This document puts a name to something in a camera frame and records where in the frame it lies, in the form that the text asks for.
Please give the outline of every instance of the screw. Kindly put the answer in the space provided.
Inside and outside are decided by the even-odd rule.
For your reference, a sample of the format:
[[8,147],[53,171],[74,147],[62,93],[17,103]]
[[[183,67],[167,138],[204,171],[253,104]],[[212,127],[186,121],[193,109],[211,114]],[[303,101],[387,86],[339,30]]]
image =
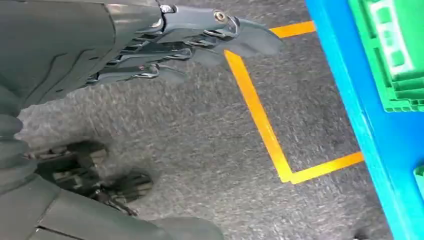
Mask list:
[[218,22],[225,22],[227,20],[227,16],[222,11],[216,11],[213,13],[213,16]]
[[164,14],[173,14],[175,13],[175,10],[172,6],[170,5],[160,5],[160,10],[162,11],[162,13]]

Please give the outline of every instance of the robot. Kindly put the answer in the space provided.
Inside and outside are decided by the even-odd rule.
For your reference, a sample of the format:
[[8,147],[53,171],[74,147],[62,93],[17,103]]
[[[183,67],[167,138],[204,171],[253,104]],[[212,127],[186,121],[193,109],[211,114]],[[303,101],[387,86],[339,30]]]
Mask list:
[[17,116],[86,86],[184,81],[183,72],[165,65],[170,60],[215,67],[223,50],[276,54],[276,35],[218,9],[155,0],[2,0],[0,19],[2,240],[223,239],[206,220],[140,220],[43,179],[28,144],[14,138],[23,127]]

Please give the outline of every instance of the green plastic bin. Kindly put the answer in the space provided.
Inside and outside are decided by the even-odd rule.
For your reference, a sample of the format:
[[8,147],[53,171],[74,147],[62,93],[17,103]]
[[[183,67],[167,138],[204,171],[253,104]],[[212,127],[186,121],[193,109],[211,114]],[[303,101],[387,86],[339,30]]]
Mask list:
[[424,0],[349,0],[386,112],[424,112]]

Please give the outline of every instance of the blue pallet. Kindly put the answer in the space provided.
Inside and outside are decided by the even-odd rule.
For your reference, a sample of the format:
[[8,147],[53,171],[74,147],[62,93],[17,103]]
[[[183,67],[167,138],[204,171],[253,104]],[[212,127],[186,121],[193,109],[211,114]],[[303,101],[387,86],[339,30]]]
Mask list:
[[413,170],[424,165],[424,112],[383,110],[348,0],[306,4],[393,237],[423,240],[424,200]]

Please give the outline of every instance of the floor marking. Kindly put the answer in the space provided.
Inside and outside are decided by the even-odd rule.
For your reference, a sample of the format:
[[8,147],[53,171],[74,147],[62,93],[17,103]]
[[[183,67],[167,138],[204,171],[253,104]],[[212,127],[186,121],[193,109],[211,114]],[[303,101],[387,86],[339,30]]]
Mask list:
[[313,33],[315,32],[315,25],[313,21],[305,21],[287,26],[270,28],[269,30],[279,38],[288,38],[296,35]]
[[356,152],[341,158],[337,158],[332,161],[328,161],[305,170],[301,170],[293,173],[290,182],[292,184],[299,184],[304,181],[329,174],[339,169],[349,167],[351,165],[360,163],[364,160],[364,156],[361,152]]
[[[306,21],[287,26],[275,27],[269,30],[271,30],[280,38],[288,38],[296,35],[312,33],[315,31],[315,26],[312,21]],[[240,92],[243,95],[244,101],[247,104],[253,121],[256,124],[257,130],[262,137],[263,143],[268,150],[269,156],[274,163],[278,176],[283,183],[302,183],[304,181],[360,163],[364,160],[362,153],[356,152],[293,173],[273,131],[270,121],[268,120],[267,114],[262,107],[261,100],[256,93],[255,87],[242,58],[239,55],[227,50],[224,51],[224,55],[228,61],[228,65],[232,71],[232,74],[237,81],[238,87],[240,88]]]
[[224,55],[228,61],[228,65],[231,68],[234,78],[237,81],[241,94],[244,97],[244,101],[250,110],[250,114],[256,124],[257,130],[262,137],[263,143],[268,150],[269,156],[274,163],[278,176],[283,183],[289,182],[292,176],[292,170],[290,169],[286,156],[284,156],[283,150],[281,149],[273,128],[271,127],[267,114],[262,107],[261,100],[256,93],[255,87],[253,86],[252,80],[242,58],[227,50],[224,51]]

